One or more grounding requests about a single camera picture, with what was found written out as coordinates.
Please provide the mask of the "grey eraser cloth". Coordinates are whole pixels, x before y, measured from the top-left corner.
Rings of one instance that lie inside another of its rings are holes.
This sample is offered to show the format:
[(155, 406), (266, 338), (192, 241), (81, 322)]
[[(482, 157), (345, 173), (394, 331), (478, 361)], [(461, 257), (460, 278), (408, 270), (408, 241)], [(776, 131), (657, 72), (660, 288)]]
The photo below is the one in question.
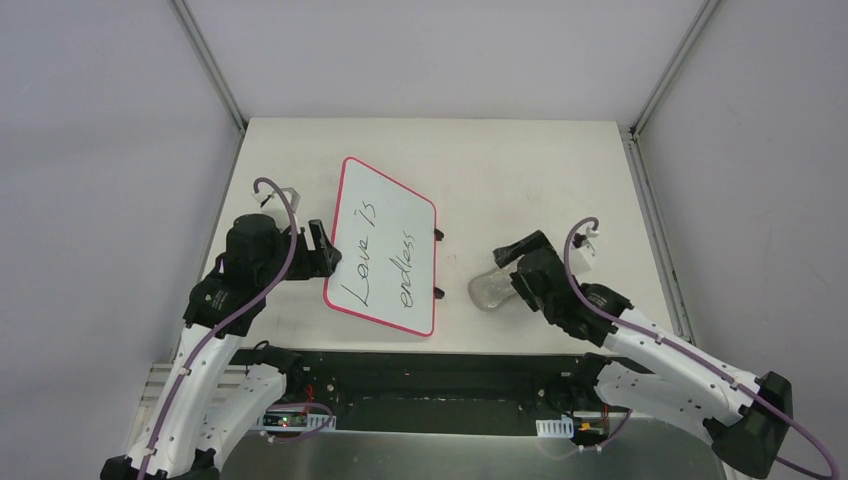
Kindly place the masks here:
[(512, 273), (510, 269), (493, 268), (474, 277), (467, 287), (472, 303), (480, 310), (496, 311), (517, 297)]

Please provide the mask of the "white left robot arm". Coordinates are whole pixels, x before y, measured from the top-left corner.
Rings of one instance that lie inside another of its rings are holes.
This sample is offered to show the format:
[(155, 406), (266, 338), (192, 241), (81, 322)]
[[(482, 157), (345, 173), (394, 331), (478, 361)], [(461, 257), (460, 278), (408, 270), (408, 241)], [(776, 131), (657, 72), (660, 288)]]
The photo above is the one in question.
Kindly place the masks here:
[(241, 438), (275, 403), (311, 407), (303, 357), (266, 345), (249, 354), (245, 377), (212, 405), (271, 288), (327, 278), (341, 260), (318, 219), (279, 228), (266, 214), (238, 217), (212, 270), (191, 291), (174, 364), (148, 422), (103, 479), (217, 479)]

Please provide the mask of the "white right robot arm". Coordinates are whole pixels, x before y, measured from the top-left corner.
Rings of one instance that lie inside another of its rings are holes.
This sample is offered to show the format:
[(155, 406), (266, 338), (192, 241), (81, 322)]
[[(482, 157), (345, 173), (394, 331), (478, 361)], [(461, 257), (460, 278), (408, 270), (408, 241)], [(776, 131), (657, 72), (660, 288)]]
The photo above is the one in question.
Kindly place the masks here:
[(507, 290), (569, 336), (606, 348), (643, 367), (586, 353), (547, 388), (562, 412), (600, 405), (648, 414), (707, 444), (735, 470), (768, 477), (792, 417), (792, 387), (783, 376), (757, 376), (698, 350), (648, 319), (632, 302), (597, 283), (571, 287), (563, 260), (540, 231), (493, 252)]

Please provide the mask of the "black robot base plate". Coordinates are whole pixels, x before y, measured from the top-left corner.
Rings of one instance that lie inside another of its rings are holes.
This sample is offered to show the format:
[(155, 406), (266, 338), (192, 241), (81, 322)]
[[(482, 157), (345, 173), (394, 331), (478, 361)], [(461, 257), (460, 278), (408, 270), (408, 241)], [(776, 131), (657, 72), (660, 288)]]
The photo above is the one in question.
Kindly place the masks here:
[(579, 355), (289, 351), (284, 403), (328, 406), (339, 431), (534, 436), (535, 421), (622, 407), (569, 382)]

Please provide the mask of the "pink-framed whiteboard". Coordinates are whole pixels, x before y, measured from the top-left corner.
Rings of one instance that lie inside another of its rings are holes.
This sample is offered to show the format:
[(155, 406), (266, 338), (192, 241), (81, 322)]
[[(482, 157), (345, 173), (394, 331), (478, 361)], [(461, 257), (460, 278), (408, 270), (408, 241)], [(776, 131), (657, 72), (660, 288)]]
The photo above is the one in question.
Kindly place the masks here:
[(355, 157), (342, 162), (323, 296), (335, 311), (419, 337), (435, 330), (437, 210)]

